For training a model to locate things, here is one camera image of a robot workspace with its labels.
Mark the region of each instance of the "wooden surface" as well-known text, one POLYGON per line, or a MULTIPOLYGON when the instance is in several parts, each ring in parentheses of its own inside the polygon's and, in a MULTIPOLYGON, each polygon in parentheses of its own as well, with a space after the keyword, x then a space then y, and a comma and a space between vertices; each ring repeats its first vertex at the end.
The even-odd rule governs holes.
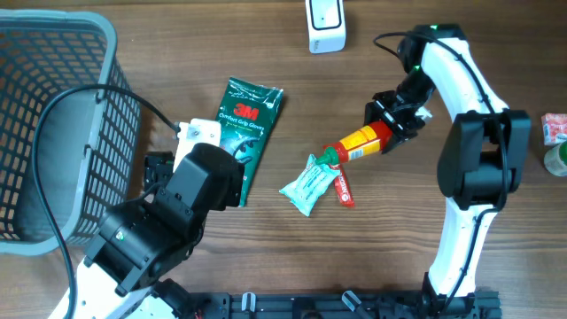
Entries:
MULTIPOLYGON (((419 289, 437 252, 445 200, 436 165, 450 120, 438 94, 420 136, 385 156, 345 166, 357 207, 330 189, 311 218, 278 193, 309 153, 362 124, 375 92, 403 79, 375 35, 458 22, 493 90, 533 121, 520 189, 489 231, 477 283, 500 291, 507 318, 566 316, 567 179, 542 166, 540 116, 567 113, 567 3, 477 0, 347 2, 346 48, 313 56, 303 3, 72 7, 116 27, 118 59, 137 93, 174 121, 212 119, 231 75, 284 89, 248 206, 211 212, 202 243, 167 276, 190 292, 342 292, 419 289)), ((390 46, 399 39, 384 41, 390 46)), ((165 125, 144 113, 142 154, 174 150, 165 125)), ((73 250, 75 265, 82 257, 73 250)), ((66 289, 59 253, 2 256, 0 316, 45 317, 66 289)))

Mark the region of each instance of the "gray plastic basket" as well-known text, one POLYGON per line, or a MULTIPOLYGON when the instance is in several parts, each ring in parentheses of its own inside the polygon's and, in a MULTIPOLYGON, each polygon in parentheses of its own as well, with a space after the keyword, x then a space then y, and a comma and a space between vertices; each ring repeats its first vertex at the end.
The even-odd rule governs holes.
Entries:
MULTIPOLYGON (((129 89, 116 44, 113 25, 95 13, 0 10, 0 253, 57 247, 31 175, 35 124, 64 89, 129 89)), ((76 93, 50 113, 39 172, 68 244, 85 244, 105 208, 125 199, 139 127, 138 103, 112 92, 76 93)))

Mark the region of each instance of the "red and yellow bottle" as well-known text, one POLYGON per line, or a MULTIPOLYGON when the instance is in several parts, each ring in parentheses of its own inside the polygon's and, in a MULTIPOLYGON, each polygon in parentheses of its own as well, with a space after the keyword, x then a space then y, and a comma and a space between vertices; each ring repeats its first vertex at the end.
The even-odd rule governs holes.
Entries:
POLYGON ((392 131, 382 121, 372 122, 337 143, 327 146, 325 153, 315 161, 315 164, 338 165, 380 152, 390 137, 392 131))

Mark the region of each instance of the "green package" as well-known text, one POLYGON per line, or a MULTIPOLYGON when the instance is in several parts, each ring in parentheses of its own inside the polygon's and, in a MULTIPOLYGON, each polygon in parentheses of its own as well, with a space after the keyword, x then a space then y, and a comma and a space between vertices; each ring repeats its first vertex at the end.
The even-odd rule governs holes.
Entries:
POLYGON ((264 146, 276 124, 284 91, 230 78, 216 120, 221 124, 221 148, 245 164, 240 206, 252 185, 264 146))

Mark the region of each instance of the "black metal base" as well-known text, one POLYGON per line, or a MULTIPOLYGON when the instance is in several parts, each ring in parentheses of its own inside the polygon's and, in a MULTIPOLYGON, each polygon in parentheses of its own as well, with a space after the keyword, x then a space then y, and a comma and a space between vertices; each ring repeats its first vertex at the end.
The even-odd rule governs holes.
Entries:
MULTIPOLYGON (((420 292, 358 294, 370 318, 422 319, 417 312, 420 292)), ((467 315, 446 315, 440 319, 502 318, 498 292, 476 292, 475 304, 467 315)), ((361 319, 341 300, 340 294, 258 295, 255 312, 242 311, 242 295, 192 293, 198 313, 206 319, 361 319)))

